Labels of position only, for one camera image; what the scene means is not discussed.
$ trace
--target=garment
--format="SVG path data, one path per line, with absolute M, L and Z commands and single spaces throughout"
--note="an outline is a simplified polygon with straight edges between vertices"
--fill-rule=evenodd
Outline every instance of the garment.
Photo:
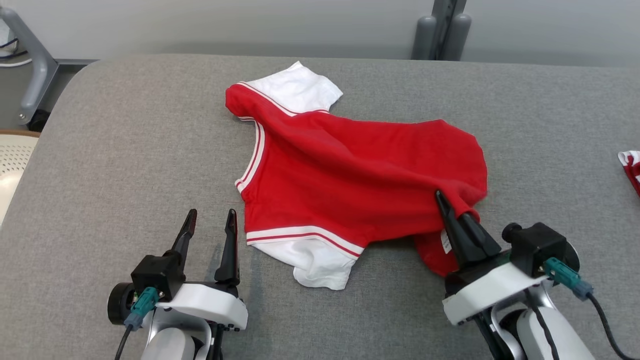
M 440 242 L 435 191 L 458 214 L 477 216 L 486 165 L 476 139 L 443 120 L 333 116 L 341 95 L 300 63 L 227 89 L 227 108 L 256 127 L 253 157 L 236 181 L 247 244 L 292 265 L 302 285 L 334 290 L 345 287 L 368 244 L 414 234 L 432 270 L 455 270 Z
M 640 196 L 640 151 L 629 150 L 618 153 L 618 159 L 625 169 L 627 177 Z

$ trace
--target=white label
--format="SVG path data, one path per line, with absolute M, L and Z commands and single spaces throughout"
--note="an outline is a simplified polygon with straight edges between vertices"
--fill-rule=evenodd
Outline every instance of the white label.
M 451 251 L 451 243 L 449 242 L 449 237 L 447 236 L 447 231 L 443 230 L 440 233 L 440 240 L 442 240 L 442 248 L 444 249 L 444 253 L 448 254 Z

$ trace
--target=teal cable plug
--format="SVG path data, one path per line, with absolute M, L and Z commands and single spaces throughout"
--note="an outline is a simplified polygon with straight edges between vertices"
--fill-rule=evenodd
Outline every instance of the teal cable plug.
M 590 283 L 582 280 L 577 272 L 556 258 L 548 258 L 544 269 L 547 276 L 565 285 L 582 301 L 587 300 L 587 295 L 593 293 L 593 286 Z
M 138 301 L 131 307 L 131 314 L 124 320 L 124 325 L 126 327 L 131 325 L 131 330 L 137 331 L 142 326 L 142 320 L 147 313 L 156 307 L 158 300 L 160 300 L 160 296 L 156 288 L 146 288 L 138 297 Z

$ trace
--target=black cable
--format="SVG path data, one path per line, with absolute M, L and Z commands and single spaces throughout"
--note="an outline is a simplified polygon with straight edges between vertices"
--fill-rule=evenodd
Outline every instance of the black cable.
M 554 343 L 554 339 L 551 336 L 551 332 L 549 331 L 549 328 L 547 327 L 545 318 L 542 317 L 542 313 L 540 312 L 540 309 L 538 309 L 538 307 L 533 303 L 533 299 L 531 297 L 531 293 L 529 292 L 529 289 L 525 289 L 524 293 L 525 295 L 527 295 L 527 300 L 529 301 L 529 305 L 531 306 L 531 309 L 533 310 L 533 312 L 536 314 L 536 318 L 538 319 L 538 323 L 540 323 L 540 326 L 542 327 L 542 331 L 545 332 L 545 338 L 547 339 L 547 343 L 551 347 L 551 356 L 554 358 L 554 360 L 560 360 L 560 357 L 558 356 L 558 349 L 556 348 L 556 343 Z
M 0 60 L 9 60 L 9 59 L 13 59 L 13 58 L 17 58 L 18 56 L 22 56 L 24 54 L 27 54 L 28 51 L 21 51 L 17 54 L 11 54 L 11 55 L 7 55 L 7 56 L 0 56 Z
M 118 352 L 116 353 L 115 360 L 120 360 L 122 350 L 124 349 L 124 344 L 127 342 L 127 338 L 129 337 L 131 329 L 133 329 L 133 325 L 127 326 L 127 330 L 124 331 L 124 335 L 122 336 L 122 340 L 120 340 L 120 346 L 118 347 Z
M 624 352 L 622 352 L 622 350 L 620 350 L 620 347 L 616 343 L 616 340 L 613 338 L 613 333 L 611 332 L 611 327 L 609 326 L 607 315 L 604 315 L 604 310 L 602 309 L 602 306 L 600 306 L 600 303 L 596 300 L 596 297 L 593 296 L 593 293 L 588 293 L 587 298 L 591 300 L 591 302 L 593 303 L 593 306 L 595 306 L 596 308 L 596 311 L 598 311 L 598 316 L 600 316 L 600 320 L 602 321 L 604 332 L 607 334 L 607 339 L 609 340 L 609 343 L 611 344 L 613 351 L 616 352 L 616 355 L 618 355 L 620 359 L 624 359 L 624 360 L 638 360 L 633 357 L 627 356 Z
M 8 43 L 6 43 L 5 45 L 0 45 L 0 49 L 3 49 L 11 44 L 13 44 L 14 42 L 18 41 L 18 38 L 14 38 L 13 40 L 9 41 Z

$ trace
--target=gray table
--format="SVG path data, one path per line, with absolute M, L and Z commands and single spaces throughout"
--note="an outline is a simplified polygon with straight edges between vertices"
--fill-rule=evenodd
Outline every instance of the gray table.
M 0 232 L 1 358 L 113 358 L 124 328 L 108 322 L 109 292 L 145 254 L 170 247 L 192 207 L 185 271 L 212 279 L 228 208 L 243 219 L 234 180 L 254 142 L 253 126 L 224 107 L 224 90 L 294 61 L 134 56 L 94 63 L 71 81 Z M 475 135 L 489 170 L 484 226 L 499 237 L 509 222 L 542 221 L 564 234 L 620 346 L 640 355 L 640 199 L 616 157 L 640 147 L 638 71 L 302 62 L 344 91 L 336 115 L 442 118 Z M 252 247 L 240 246 L 240 261 L 249 328 L 225 336 L 225 360 L 490 357 L 475 325 L 449 325 L 443 280 L 406 240 L 367 249 L 343 291 L 304 288 L 290 266 Z M 595 357 L 614 359 L 593 307 L 560 287 L 552 296 Z M 145 339 L 134 333 L 124 358 L 138 357 Z

